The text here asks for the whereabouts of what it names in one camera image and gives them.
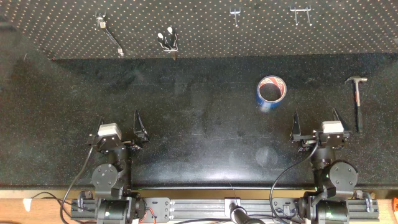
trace roll of tape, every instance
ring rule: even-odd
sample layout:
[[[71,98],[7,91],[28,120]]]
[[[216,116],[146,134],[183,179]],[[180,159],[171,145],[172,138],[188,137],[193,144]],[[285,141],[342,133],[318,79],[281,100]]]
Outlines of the roll of tape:
[[[278,89],[280,90],[280,98],[278,100],[268,101],[268,100],[264,99],[264,97],[266,97],[266,96],[262,96],[260,94],[260,88],[265,84],[273,84],[278,87]],[[286,91],[287,91],[286,84],[281,78],[273,76],[273,75],[267,76],[267,77],[263,78],[257,86],[257,102],[262,107],[274,108],[274,107],[278,106],[278,104],[284,99],[284,97],[286,95]]]

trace wooden surface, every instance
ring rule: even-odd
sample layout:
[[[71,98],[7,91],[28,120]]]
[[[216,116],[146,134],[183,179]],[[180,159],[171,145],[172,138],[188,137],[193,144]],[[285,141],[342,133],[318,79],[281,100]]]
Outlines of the wooden surface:
[[[22,201],[23,199],[0,199],[0,223],[62,223],[59,215],[60,207],[55,200],[33,199],[30,212],[25,210]],[[65,205],[65,209],[69,211],[70,206]],[[397,224],[392,212],[392,200],[379,200],[379,209],[380,222],[367,222],[366,224]],[[65,213],[64,217],[69,223],[76,223],[71,222]]]

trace black pegboard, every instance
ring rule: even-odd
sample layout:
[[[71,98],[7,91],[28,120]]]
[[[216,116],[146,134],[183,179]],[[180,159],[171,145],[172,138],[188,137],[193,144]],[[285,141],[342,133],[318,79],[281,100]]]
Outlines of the black pegboard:
[[[95,12],[125,58],[169,57],[157,33],[172,26],[178,57],[398,52],[398,1],[278,0],[0,0],[1,12],[48,58],[118,58],[116,46],[96,29]],[[289,7],[298,12],[296,26]],[[239,27],[230,9],[241,8]]]

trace black tabletop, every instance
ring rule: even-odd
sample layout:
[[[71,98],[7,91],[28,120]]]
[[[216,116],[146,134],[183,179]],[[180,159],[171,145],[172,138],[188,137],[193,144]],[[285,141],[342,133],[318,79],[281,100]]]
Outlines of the black tabletop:
[[[302,133],[332,120],[336,108],[353,130],[337,157],[359,170],[358,187],[398,186],[398,56],[387,54],[145,60],[6,58],[0,92],[0,184],[66,188],[88,153],[100,116],[132,132],[139,110],[151,142],[134,153],[133,186],[269,188],[303,159],[289,142],[294,111]],[[282,103],[260,110],[256,86],[268,75],[287,84]],[[364,137],[355,133],[353,75],[360,83]],[[77,186],[91,186],[94,154]],[[310,188],[310,164],[281,180]]]

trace hammer head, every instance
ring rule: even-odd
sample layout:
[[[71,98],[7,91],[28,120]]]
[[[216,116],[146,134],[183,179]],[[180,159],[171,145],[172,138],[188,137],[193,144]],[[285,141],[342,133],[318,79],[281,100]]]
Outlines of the hammer head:
[[[354,80],[355,83],[359,83],[359,82],[366,82],[368,80],[368,78],[363,78],[363,77],[359,77],[359,76],[353,76],[353,77],[349,77],[345,82],[348,82],[350,80]]]

